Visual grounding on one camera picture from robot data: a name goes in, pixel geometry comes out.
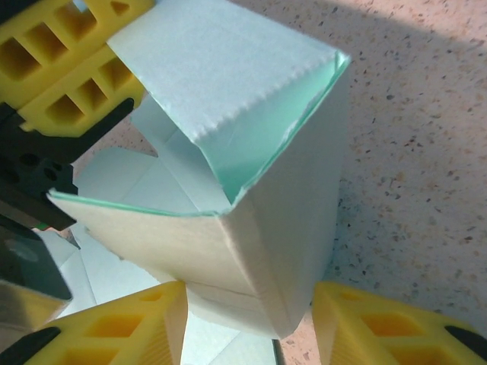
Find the speckled countertop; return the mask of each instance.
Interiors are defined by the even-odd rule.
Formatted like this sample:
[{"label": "speckled countertop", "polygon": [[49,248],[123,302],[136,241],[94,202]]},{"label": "speckled countertop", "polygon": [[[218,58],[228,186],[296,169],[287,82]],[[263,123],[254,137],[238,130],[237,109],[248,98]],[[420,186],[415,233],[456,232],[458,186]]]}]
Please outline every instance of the speckled countertop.
[{"label": "speckled countertop", "polygon": [[[487,333],[487,2],[235,2],[354,59],[327,278]],[[108,144],[150,151],[127,122]],[[319,364],[309,316],[282,343],[289,364]]]}]

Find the paper box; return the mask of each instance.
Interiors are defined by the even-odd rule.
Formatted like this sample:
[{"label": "paper box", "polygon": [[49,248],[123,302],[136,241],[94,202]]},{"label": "paper box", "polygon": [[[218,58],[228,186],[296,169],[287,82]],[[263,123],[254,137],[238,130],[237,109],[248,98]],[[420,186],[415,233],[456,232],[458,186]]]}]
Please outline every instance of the paper box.
[{"label": "paper box", "polygon": [[109,45],[158,158],[101,151],[51,199],[202,318],[291,334],[332,252],[349,59],[223,0],[164,0]]}]

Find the white cardboard box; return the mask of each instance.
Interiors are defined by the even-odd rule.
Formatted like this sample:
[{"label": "white cardboard box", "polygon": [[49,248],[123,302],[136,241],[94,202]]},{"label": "white cardboard box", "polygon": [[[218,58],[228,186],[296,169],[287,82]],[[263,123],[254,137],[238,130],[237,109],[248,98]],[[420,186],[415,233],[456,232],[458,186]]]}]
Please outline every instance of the white cardboard box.
[{"label": "white cardboard box", "polygon": [[101,151],[53,202],[202,318],[290,335],[333,248],[348,58],[223,0],[164,0],[109,44],[158,158]]}]

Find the screw hole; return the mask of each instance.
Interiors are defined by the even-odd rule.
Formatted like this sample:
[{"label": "screw hole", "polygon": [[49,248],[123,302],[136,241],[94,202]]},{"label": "screw hole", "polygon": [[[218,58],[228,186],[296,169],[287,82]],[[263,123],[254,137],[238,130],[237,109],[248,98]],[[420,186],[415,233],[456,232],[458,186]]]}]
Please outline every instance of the screw hole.
[{"label": "screw hole", "polygon": [[53,162],[53,167],[54,167],[54,170],[56,170],[56,171],[62,170],[62,165],[60,165],[59,163]]},{"label": "screw hole", "polygon": [[0,178],[9,184],[18,184],[21,181],[19,175],[12,169],[0,170]]},{"label": "screw hole", "polygon": [[31,167],[37,166],[40,162],[40,158],[35,154],[23,154],[19,160],[24,165]]},{"label": "screw hole", "polygon": [[51,181],[56,181],[58,179],[56,173],[51,169],[44,169],[44,175]]}]

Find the yellow plastic part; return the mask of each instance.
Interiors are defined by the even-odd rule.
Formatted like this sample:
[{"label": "yellow plastic part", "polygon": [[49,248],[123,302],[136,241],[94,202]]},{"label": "yellow plastic part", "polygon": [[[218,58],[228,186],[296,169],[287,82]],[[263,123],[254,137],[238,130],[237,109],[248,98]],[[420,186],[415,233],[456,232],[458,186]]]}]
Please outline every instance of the yellow plastic part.
[{"label": "yellow plastic part", "polygon": [[20,109],[149,10],[154,0],[84,3],[88,8],[81,11],[71,0],[41,0],[0,24],[0,102]]},{"label": "yellow plastic part", "polygon": [[313,321],[324,365],[485,365],[444,327],[465,323],[335,283],[319,283]]},{"label": "yellow plastic part", "polygon": [[46,136],[79,137],[125,99],[137,107],[144,87],[104,46],[75,70],[18,110],[21,128]]},{"label": "yellow plastic part", "polygon": [[180,365],[186,288],[171,282],[49,323],[61,334],[26,365]]}]

